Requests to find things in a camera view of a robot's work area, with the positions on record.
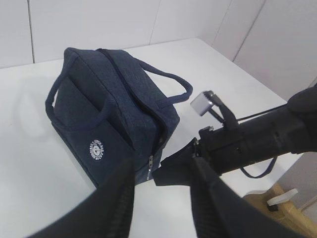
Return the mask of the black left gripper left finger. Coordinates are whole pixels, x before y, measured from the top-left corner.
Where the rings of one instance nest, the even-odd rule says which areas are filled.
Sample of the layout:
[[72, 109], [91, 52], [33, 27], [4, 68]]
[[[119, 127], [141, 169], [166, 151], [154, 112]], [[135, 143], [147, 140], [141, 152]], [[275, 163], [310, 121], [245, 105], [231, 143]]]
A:
[[127, 238], [135, 194], [131, 160], [70, 213], [44, 230], [46, 238]]

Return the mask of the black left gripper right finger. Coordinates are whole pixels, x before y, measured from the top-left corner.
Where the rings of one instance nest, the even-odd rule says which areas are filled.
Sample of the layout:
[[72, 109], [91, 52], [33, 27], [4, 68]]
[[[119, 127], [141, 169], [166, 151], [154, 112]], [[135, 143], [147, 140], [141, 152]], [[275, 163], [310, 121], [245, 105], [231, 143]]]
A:
[[191, 205], [199, 238], [293, 238], [295, 233], [240, 198], [203, 158], [191, 164]]

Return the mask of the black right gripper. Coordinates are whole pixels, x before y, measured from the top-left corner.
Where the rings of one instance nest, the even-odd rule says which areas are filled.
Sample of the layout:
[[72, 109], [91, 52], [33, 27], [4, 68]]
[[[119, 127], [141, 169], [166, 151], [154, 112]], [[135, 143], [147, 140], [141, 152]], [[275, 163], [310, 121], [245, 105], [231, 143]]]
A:
[[[202, 155], [218, 173], [223, 174], [250, 165], [250, 148], [247, 137], [250, 127], [239, 125], [230, 130], [210, 126], [199, 130]], [[193, 160], [197, 155], [197, 142], [189, 142], [178, 152], [166, 157], [153, 173], [156, 186], [190, 186], [193, 177]]]

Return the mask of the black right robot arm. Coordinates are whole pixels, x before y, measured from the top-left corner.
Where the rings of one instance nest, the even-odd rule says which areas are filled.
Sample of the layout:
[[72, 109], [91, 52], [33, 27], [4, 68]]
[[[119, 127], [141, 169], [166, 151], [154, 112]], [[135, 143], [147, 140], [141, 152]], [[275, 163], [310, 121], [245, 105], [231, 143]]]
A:
[[223, 126], [201, 129], [199, 138], [165, 158], [153, 172], [157, 186], [189, 185], [195, 158], [204, 159], [219, 176], [270, 160], [265, 171], [269, 174], [278, 156], [317, 149], [316, 87], [295, 94], [284, 105], [242, 119], [212, 91], [202, 92], [191, 105], [200, 115], [211, 113]]

